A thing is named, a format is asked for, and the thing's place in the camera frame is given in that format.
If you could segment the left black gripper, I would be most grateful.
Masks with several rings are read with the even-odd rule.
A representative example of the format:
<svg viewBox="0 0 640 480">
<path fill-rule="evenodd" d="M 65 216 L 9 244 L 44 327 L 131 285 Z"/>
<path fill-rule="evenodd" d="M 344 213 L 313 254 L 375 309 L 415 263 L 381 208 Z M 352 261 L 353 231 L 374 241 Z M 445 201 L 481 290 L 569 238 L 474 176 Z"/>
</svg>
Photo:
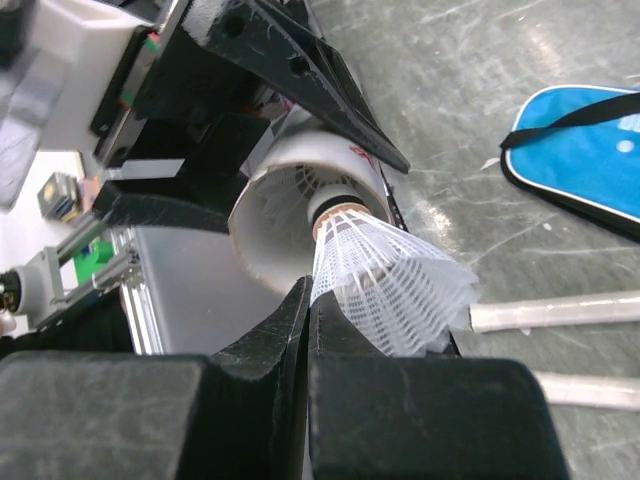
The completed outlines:
<svg viewBox="0 0 640 480">
<path fill-rule="evenodd" d="M 108 180 L 110 227 L 228 231 L 241 165 L 268 123 L 268 87 L 400 173 L 410 163 L 372 118 L 339 53 L 275 1 L 193 1 L 169 37 L 134 31 L 91 123 L 106 168 L 178 160 L 170 179 Z"/>
</svg>

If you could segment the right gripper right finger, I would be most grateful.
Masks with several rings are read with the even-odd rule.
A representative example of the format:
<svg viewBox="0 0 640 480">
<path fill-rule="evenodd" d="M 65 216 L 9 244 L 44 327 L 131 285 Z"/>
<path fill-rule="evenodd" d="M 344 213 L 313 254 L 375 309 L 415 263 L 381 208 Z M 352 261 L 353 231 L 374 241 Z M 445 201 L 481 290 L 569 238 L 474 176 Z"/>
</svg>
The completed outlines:
<svg viewBox="0 0 640 480">
<path fill-rule="evenodd" d="M 316 479 L 443 479 L 450 428 L 427 403 L 442 354 L 378 351 L 326 294 L 310 310 L 309 450 Z"/>
</svg>

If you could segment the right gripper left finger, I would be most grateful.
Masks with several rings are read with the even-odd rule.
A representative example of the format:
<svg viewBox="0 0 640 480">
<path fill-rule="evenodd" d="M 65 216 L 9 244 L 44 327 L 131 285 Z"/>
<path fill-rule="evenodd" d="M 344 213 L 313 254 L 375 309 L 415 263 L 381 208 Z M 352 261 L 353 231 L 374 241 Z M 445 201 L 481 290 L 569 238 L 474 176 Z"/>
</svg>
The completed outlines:
<svg viewBox="0 0 640 480">
<path fill-rule="evenodd" d="M 312 280 L 239 340 L 199 363 L 179 479 L 299 479 Z"/>
</svg>

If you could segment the white shuttlecock tube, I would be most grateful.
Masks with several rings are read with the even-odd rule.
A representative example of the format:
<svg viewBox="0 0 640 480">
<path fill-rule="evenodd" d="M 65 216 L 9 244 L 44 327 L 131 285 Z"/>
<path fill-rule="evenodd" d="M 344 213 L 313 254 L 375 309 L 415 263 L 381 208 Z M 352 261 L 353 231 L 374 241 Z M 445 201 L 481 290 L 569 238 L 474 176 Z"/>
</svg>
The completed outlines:
<svg viewBox="0 0 640 480">
<path fill-rule="evenodd" d="M 358 198 L 374 217 L 392 219 L 378 159 L 295 106 L 228 219 L 234 252 L 252 278 L 286 295 L 311 273 L 312 220 L 326 201 L 312 196 L 332 184 L 341 186 L 338 194 Z"/>
</svg>

